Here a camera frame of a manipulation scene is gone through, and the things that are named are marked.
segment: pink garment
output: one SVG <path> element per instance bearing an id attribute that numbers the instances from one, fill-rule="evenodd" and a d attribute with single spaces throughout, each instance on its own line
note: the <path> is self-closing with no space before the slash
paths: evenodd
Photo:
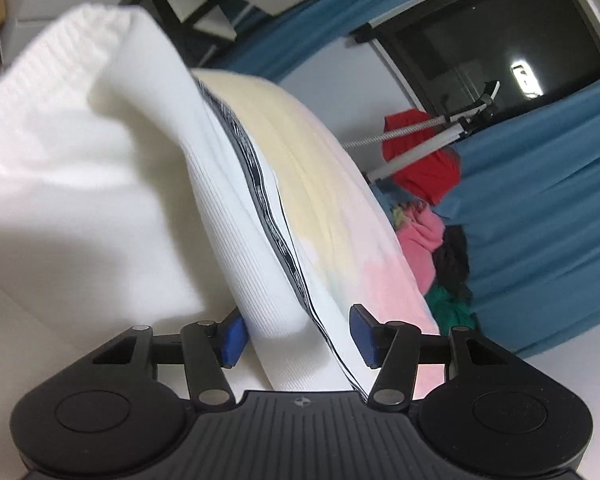
<path id="1" fill-rule="evenodd" d="M 413 202 L 404 209 L 405 224 L 396 232 L 402 254 L 407 259 L 418 290 L 426 294 L 436 277 L 431 256 L 442 245 L 445 225 L 426 202 Z"/>

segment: white logo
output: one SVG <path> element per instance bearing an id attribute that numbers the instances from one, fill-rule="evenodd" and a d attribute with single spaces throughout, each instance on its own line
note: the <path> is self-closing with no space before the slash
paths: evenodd
<path id="1" fill-rule="evenodd" d="M 309 404 L 311 404 L 311 401 L 306 397 L 298 397 L 296 400 L 294 400 L 294 404 L 299 408 L 306 408 Z"/>

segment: curtain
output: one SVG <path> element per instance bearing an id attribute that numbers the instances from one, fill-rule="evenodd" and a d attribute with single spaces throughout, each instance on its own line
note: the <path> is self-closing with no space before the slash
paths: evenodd
<path id="1" fill-rule="evenodd" d="M 263 25 L 214 67 L 279 82 L 331 41 L 408 1 L 307 0 Z"/>
<path id="2" fill-rule="evenodd" d="M 458 151 L 437 213 L 464 225 L 485 335 L 529 356 L 600 323 L 600 80 Z"/>

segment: white garment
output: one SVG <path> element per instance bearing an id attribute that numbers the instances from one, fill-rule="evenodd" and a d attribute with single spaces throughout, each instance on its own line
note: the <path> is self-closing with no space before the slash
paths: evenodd
<path id="1" fill-rule="evenodd" d="M 283 226 L 274 174 L 253 148 Z M 293 261 L 331 349 L 227 132 L 155 23 L 85 6 L 53 24 L 0 79 L 0 479 L 22 472 L 8 433 L 17 399 L 133 324 L 174 333 L 237 304 L 257 354 L 232 370 L 238 396 L 350 380 L 368 391 L 375 373 L 347 320 L 301 249 Z"/>

